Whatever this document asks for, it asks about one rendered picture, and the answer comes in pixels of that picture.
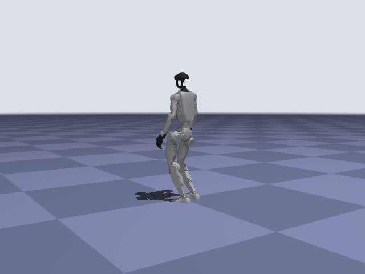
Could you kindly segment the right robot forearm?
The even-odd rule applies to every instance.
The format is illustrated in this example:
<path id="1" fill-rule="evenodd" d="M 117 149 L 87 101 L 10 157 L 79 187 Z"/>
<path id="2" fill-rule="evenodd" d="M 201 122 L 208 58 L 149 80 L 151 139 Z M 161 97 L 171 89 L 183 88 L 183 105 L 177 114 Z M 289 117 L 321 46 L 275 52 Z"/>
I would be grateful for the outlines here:
<path id="1" fill-rule="evenodd" d="M 189 121 L 190 129 L 193 127 L 194 121 L 196 120 L 196 116 L 194 117 L 194 120 Z"/>

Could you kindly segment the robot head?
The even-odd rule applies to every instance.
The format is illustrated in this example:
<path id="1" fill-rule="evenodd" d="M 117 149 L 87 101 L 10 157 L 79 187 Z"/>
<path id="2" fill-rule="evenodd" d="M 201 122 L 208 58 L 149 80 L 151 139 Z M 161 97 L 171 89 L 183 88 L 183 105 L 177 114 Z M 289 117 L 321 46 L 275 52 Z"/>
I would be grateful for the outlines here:
<path id="1" fill-rule="evenodd" d="M 186 86 L 183 86 L 183 82 L 185 81 L 185 79 L 189 79 L 189 76 L 186 73 L 181 72 L 177 74 L 174 79 L 176 80 L 177 88 L 180 88 L 182 92 L 190 92 L 189 90 L 187 90 Z M 179 80 L 181 81 L 181 86 L 178 85 Z"/>

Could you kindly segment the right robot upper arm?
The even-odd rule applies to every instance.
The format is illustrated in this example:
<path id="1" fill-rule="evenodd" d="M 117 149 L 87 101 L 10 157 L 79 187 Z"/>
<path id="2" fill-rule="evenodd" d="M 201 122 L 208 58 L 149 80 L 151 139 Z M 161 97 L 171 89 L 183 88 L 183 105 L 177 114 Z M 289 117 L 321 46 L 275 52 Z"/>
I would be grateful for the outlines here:
<path id="1" fill-rule="evenodd" d="M 196 95 L 196 93 L 193 93 L 193 95 L 194 95 L 194 105 L 195 105 L 195 115 L 194 115 L 194 117 L 195 117 L 198 114 L 198 111 L 197 111 L 197 101 L 196 101 L 197 95 Z"/>

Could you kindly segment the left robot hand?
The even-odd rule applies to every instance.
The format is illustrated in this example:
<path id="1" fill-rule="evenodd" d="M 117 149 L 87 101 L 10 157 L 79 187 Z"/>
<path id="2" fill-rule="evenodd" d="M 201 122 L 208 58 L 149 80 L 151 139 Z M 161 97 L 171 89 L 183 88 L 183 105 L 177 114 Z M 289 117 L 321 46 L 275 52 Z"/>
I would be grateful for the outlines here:
<path id="1" fill-rule="evenodd" d="M 161 135 L 158 136 L 158 138 L 156 138 L 156 145 L 158 146 L 158 148 L 161 148 L 161 144 L 163 142 L 163 139 L 165 138 L 166 134 L 163 135 L 163 137 Z"/>

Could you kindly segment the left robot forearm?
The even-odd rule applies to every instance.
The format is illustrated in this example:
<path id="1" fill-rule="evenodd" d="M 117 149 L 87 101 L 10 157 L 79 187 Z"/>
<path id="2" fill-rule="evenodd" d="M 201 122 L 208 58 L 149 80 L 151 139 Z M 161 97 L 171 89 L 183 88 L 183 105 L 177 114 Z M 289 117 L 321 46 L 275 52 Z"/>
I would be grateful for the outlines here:
<path id="1" fill-rule="evenodd" d="M 166 135 L 167 135 L 167 133 L 169 132 L 169 129 L 170 129 L 171 125 L 172 125 L 171 117 L 172 117 L 172 114 L 171 114 L 171 113 L 169 113 L 169 114 L 167 115 L 167 119 L 166 119 L 165 125 L 164 125 L 164 127 L 163 127 L 163 130 L 160 132 L 160 135 L 161 135 L 162 137 L 163 137 L 163 135 L 164 135 L 164 134 L 166 134 Z"/>

